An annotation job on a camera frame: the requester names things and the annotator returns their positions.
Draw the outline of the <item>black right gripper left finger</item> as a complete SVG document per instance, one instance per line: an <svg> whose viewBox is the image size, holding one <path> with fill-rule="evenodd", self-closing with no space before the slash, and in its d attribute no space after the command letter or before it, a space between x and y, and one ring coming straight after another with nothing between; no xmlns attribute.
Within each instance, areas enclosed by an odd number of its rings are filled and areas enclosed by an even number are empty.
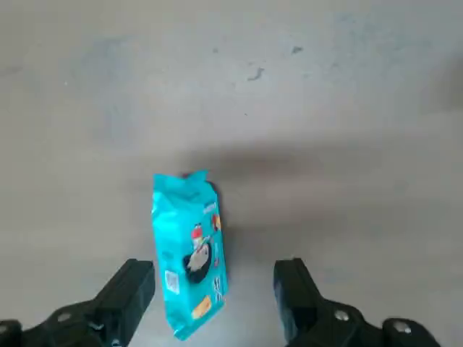
<svg viewBox="0 0 463 347"><path fill-rule="evenodd" d="M95 298L54 311L24 329L1 321L2 346L128 346L156 290L153 262L128 259Z"/></svg>

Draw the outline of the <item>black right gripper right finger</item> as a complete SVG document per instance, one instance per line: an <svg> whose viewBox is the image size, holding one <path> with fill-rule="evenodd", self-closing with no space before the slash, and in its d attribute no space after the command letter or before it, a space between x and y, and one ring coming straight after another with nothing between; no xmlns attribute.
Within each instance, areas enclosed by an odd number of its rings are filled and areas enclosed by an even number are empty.
<svg viewBox="0 0 463 347"><path fill-rule="evenodd" d="M355 307L324 298L300 258L277 260L273 288L288 346L438 346L427 328L391 317L371 325Z"/></svg>

